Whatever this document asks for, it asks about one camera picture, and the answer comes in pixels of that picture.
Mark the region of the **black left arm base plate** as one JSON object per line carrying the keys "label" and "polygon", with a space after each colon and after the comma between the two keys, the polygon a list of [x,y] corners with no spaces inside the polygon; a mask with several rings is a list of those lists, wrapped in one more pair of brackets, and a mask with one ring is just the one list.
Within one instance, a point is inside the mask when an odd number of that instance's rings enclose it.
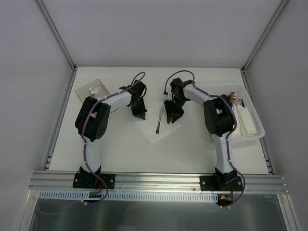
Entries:
{"label": "black left arm base plate", "polygon": [[[107,185],[108,189],[114,189],[116,182],[116,175],[110,173],[101,173],[99,168],[95,174],[99,176]],[[82,167],[74,176],[73,188],[77,189],[98,189],[102,186],[105,189],[105,185],[92,173],[87,172]]]}

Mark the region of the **gold spoon in basket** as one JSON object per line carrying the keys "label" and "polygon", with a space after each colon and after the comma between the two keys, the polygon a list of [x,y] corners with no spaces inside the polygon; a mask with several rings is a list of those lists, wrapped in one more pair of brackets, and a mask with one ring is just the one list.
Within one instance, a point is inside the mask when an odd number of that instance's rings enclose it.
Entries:
{"label": "gold spoon in basket", "polygon": [[232,101],[232,102],[234,102],[235,100],[236,100],[236,97],[237,97],[237,94],[236,94],[236,92],[231,92],[230,94],[229,94],[229,97],[230,97],[230,100]]}

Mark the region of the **white paper napkin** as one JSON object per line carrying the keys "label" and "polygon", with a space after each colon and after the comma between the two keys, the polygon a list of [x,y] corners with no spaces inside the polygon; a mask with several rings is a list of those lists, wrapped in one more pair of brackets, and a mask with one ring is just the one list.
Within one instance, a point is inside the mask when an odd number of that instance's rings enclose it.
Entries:
{"label": "white paper napkin", "polygon": [[155,133],[158,124],[159,111],[162,106],[164,106],[163,103],[158,103],[147,109],[145,120],[139,118],[134,119],[150,144],[160,141],[180,128],[180,124],[167,124],[167,115],[164,109],[159,134]]}

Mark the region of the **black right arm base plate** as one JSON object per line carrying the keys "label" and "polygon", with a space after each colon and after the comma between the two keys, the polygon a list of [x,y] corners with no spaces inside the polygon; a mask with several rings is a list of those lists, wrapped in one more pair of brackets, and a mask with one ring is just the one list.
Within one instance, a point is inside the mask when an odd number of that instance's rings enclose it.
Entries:
{"label": "black right arm base plate", "polygon": [[200,188],[202,191],[236,191],[240,192],[243,188],[242,178],[237,178],[224,183],[218,176],[200,176],[199,177]]}

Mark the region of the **smoked clear plastic box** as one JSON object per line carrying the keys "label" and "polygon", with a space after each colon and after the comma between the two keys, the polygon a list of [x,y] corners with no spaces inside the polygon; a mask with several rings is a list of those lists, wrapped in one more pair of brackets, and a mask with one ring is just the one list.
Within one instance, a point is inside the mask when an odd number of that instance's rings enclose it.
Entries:
{"label": "smoked clear plastic box", "polygon": [[79,89],[75,90],[75,93],[80,99],[82,104],[84,103],[85,99],[89,96],[98,99],[108,96],[110,94],[109,90],[99,79],[96,79],[80,87]]}

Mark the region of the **aluminium frame post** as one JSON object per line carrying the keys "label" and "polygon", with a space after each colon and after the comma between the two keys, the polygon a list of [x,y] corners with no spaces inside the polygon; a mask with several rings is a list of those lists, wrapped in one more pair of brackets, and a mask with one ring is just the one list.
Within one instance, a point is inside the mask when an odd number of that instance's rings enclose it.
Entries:
{"label": "aluminium frame post", "polygon": [[35,0],[35,3],[37,4],[40,12],[42,13],[49,29],[51,30],[52,35],[54,36],[54,38],[56,39],[56,42],[58,43],[65,59],[67,60],[69,66],[71,67],[71,69],[75,70],[76,65],[56,27],[56,24],[51,16],[51,14],[49,13],[49,10],[47,9],[45,3],[43,0]]}
{"label": "aluminium frame post", "polygon": [[276,22],[279,20],[282,12],[286,8],[287,4],[289,3],[289,0],[281,0],[275,9],[274,13],[272,14],[271,18],[267,22],[264,30],[262,31],[260,37],[258,38],[255,46],[253,47],[251,53],[249,54],[247,60],[245,61],[243,67],[242,67],[242,72],[245,74],[253,62],[255,56],[257,55],[258,51],[261,49],[263,43],[265,42],[266,38],[270,34],[271,30],[275,26]]}

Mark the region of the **left aluminium frame post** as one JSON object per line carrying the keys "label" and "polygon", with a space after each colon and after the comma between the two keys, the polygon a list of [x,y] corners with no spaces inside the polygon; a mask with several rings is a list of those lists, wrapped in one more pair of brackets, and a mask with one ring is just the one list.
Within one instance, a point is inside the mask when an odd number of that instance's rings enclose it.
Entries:
{"label": "left aluminium frame post", "polygon": [[71,69],[75,70],[76,65],[56,27],[56,24],[51,16],[51,14],[49,13],[49,10],[47,9],[45,3],[43,0],[35,0],[35,3],[37,4],[40,12],[42,13],[49,29],[51,30],[52,35],[54,36],[54,38],[56,39],[56,42],[58,43],[65,59],[67,60],[69,66],[71,67]]}

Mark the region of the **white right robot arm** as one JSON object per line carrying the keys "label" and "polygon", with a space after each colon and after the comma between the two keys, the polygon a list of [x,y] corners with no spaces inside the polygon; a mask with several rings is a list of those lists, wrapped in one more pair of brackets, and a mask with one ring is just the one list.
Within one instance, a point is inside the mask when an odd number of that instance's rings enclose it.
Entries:
{"label": "white right robot arm", "polygon": [[215,142],[217,175],[215,184],[220,190],[232,186],[229,173],[236,173],[232,163],[230,138],[237,121],[227,95],[211,95],[195,86],[192,80],[183,82],[180,78],[171,81],[171,98],[164,101],[167,123],[175,123],[184,115],[183,106],[193,101],[203,107],[205,127]]}

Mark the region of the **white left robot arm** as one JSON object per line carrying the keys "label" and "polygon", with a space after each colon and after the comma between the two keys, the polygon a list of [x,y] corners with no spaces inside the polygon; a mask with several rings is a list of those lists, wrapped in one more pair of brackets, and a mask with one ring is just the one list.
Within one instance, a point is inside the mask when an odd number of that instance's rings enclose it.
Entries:
{"label": "white left robot arm", "polygon": [[143,93],[146,90],[144,83],[135,81],[132,85],[121,87],[119,92],[99,99],[89,96],[84,100],[75,127],[83,142],[83,162],[79,171],[86,172],[84,182],[89,187],[95,188],[101,181],[98,174],[101,170],[100,151],[95,141],[105,134],[110,113],[127,106],[134,117],[144,120],[147,109]]}

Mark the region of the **white plastic basket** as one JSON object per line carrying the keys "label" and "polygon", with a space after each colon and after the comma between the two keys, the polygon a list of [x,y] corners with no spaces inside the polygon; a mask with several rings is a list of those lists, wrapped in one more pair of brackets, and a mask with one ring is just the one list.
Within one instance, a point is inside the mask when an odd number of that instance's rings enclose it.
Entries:
{"label": "white plastic basket", "polygon": [[246,142],[263,138],[264,128],[244,86],[227,83],[209,87],[209,93],[213,95],[230,96],[233,92],[236,94],[235,105],[232,108],[235,110],[237,128],[231,136],[232,141]]}

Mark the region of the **ornate silver fork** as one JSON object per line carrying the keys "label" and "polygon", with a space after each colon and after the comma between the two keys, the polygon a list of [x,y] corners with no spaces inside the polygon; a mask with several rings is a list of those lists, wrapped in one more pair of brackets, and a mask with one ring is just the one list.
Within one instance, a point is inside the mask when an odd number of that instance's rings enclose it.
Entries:
{"label": "ornate silver fork", "polygon": [[93,88],[89,88],[89,96],[94,97],[95,96],[95,91],[93,90]]}

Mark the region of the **plain silver knife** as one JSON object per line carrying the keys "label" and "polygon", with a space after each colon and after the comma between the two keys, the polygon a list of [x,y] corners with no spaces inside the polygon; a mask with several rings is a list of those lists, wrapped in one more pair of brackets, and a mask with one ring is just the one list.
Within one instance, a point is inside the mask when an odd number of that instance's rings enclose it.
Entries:
{"label": "plain silver knife", "polygon": [[164,112],[164,106],[162,106],[159,111],[158,124],[157,124],[156,131],[155,131],[156,134],[159,134],[159,131],[160,131],[160,124],[161,124],[163,112]]}

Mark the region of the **folded white napkins stack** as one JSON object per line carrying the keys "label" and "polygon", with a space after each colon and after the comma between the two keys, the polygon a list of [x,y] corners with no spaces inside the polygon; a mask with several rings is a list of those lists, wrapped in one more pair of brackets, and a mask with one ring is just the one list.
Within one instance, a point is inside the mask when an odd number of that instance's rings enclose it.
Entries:
{"label": "folded white napkins stack", "polygon": [[255,136],[257,133],[257,129],[254,125],[249,111],[239,104],[233,104],[232,109],[237,122],[237,127],[236,130],[232,133],[232,138],[242,139]]}

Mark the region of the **right aluminium frame post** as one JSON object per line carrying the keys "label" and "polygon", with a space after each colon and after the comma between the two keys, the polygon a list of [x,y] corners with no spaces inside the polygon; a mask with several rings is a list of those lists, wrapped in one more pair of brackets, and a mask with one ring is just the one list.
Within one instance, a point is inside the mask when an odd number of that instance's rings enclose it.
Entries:
{"label": "right aluminium frame post", "polygon": [[242,72],[245,74],[253,62],[255,56],[257,55],[258,51],[261,49],[263,43],[265,42],[266,38],[270,34],[271,30],[275,26],[276,22],[279,20],[282,12],[286,8],[287,4],[289,3],[289,0],[281,0],[275,9],[274,13],[272,14],[271,18],[267,22],[264,30],[262,31],[260,37],[258,38],[255,46],[253,47],[251,53],[249,54],[247,60],[245,61],[243,67],[242,67]]}

